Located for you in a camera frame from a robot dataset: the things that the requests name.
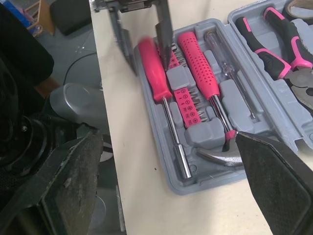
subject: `tool case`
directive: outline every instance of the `tool case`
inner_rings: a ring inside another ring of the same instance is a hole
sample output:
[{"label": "tool case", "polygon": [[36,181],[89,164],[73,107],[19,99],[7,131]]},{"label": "tool case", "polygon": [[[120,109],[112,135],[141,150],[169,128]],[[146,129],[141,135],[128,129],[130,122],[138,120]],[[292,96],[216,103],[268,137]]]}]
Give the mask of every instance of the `tool case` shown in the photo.
[{"label": "tool case", "polygon": [[[264,70],[263,61],[251,51],[234,23],[239,17],[246,17],[256,38],[266,48],[285,58],[283,43],[263,18],[263,12],[268,7],[274,7],[282,12],[286,3],[286,0],[259,1],[231,12],[226,25],[219,20],[208,19],[186,26],[174,31],[173,42],[179,46],[179,35],[190,31],[195,33],[200,49],[218,80],[224,109],[237,131],[279,140],[297,154],[299,144],[305,144],[313,149],[313,118],[310,112],[297,101],[285,80],[274,81]],[[296,25],[305,47],[313,53],[313,25],[309,26],[300,19],[292,22]],[[256,119],[251,118],[250,111],[235,82],[225,76],[210,51],[209,45],[205,42],[204,33],[208,30],[218,34],[222,42],[220,46],[225,50],[229,60],[238,68],[237,82],[240,83],[247,101],[253,107]],[[154,101],[138,47],[134,49],[134,57],[158,156],[170,189],[179,195],[186,195],[246,178],[243,166],[223,166],[197,154],[196,148],[198,147],[222,151],[225,136],[221,121],[215,116],[209,102],[199,92],[188,66],[178,66],[167,71],[170,90],[172,93],[184,87],[192,90],[200,100],[201,111],[204,111],[207,118],[205,122],[186,128],[175,96],[168,100],[179,140],[184,146],[192,173],[191,179],[185,180],[181,177],[165,112],[162,104]]]}]

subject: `blue object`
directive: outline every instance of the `blue object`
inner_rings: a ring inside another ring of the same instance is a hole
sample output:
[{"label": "blue object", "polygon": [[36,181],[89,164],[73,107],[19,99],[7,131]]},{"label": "blue object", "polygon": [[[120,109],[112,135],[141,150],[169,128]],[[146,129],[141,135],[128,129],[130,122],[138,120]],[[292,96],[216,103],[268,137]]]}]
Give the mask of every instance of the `blue object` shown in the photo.
[{"label": "blue object", "polygon": [[[25,26],[25,28],[28,28],[32,25],[32,22],[30,22],[9,0],[1,1],[1,3],[5,6],[6,9],[8,9],[16,18],[19,19],[19,21]],[[29,32],[33,33],[35,28],[32,28]]]}]

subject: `hammer head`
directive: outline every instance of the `hammer head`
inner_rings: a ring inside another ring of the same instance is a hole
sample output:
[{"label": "hammer head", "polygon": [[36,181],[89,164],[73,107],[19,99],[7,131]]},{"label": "hammer head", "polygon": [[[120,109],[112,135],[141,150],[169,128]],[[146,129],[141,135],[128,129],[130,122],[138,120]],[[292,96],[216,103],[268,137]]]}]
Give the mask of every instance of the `hammer head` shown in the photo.
[{"label": "hammer head", "polygon": [[226,143],[226,152],[215,152],[212,150],[206,150],[203,148],[197,148],[197,152],[208,160],[224,165],[224,166],[241,166],[243,165],[242,159],[240,157],[239,149],[235,142],[235,138],[232,138]]}]

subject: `pink screwdriver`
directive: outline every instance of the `pink screwdriver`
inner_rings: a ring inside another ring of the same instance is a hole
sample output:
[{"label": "pink screwdriver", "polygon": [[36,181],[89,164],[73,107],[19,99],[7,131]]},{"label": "pink screwdriver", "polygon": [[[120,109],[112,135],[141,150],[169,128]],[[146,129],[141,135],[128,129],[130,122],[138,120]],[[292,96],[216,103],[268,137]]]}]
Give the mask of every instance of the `pink screwdriver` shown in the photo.
[{"label": "pink screwdriver", "polygon": [[210,101],[216,115],[221,119],[225,129],[226,141],[234,138],[236,130],[232,128],[228,116],[220,103],[220,90],[215,75],[200,50],[196,35],[186,32],[179,36],[178,42],[188,61],[196,84],[204,97]]},{"label": "pink screwdriver", "polygon": [[162,102],[167,122],[169,124],[174,140],[174,151],[178,157],[178,162],[182,170],[184,179],[191,178],[191,172],[183,145],[179,142],[174,120],[167,102],[172,97],[168,89],[164,68],[160,61],[157,47],[152,38],[143,38],[138,44],[142,64],[145,69],[148,81],[153,90],[155,102]]}]

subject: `white table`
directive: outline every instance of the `white table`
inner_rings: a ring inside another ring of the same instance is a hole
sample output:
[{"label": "white table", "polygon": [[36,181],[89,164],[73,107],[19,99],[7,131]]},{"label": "white table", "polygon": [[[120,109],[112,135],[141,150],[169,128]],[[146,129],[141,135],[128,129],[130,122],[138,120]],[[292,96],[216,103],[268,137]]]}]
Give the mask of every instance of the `white table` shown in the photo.
[{"label": "white table", "polygon": [[[169,0],[178,29],[209,18],[226,23],[228,14],[254,0]],[[121,14],[133,46],[155,36],[153,8]],[[128,235],[270,235],[247,180],[178,196],[166,183],[157,157],[139,79],[114,40],[107,11],[92,13],[116,171]],[[313,166],[313,160],[301,153]]]}]

